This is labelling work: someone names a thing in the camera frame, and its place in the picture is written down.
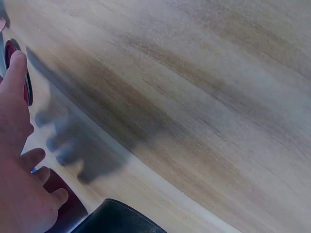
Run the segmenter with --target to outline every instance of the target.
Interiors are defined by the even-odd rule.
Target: wood grain
[[[58,162],[75,172],[79,164],[79,185],[94,196],[103,196],[103,184],[113,187],[109,177],[139,192],[126,178],[132,172],[143,183],[162,177],[152,183],[160,193],[168,182],[241,232],[310,231],[309,2],[4,0],[4,7],[4,33],[27,46],[32,73],[61,92],[32,110],[34,120],[55,126],[48,149],[70,145]],[[88,116],[129,156],[111,149],[101,130],[89,132],[90,119],[69,114],[62,122],[64,96],[80,110],[75,116]],[[116,193],[129,202],[136,195]],[[174,201],[174,191],[166,193]],[[190,228],[208,225],[191,211]],[[178,221],[163,218],[179,232]]]

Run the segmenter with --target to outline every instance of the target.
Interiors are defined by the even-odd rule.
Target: black object
[[[166,233],[130,206],[106,199],[72,233]]]

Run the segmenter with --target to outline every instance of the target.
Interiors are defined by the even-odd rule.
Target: wooden surface
[[[3,7],[34,83],[27,148],[89,211],[110,197],[168,232],[310,232],[311,3]]]

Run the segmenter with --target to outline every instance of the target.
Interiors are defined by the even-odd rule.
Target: dark red plastic
[[[47,233],[67,233],[87,216],[87,211],[78,197],[52,169],[51,176],[43,187],[49,193],[59,188],[64,188],[68,191],[69,195],[68,201],[58,210],[57,222]]]

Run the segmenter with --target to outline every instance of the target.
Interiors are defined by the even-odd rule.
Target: hand
[[[16,51],[0,84],[0,232],[43,233],[68,199],[65,189],[49,194],[42,187],[50,176],[48,168],[31,173],[44,159],[43,149],[20,155],[34,132],[23,99],[26,72],[26,56]]]

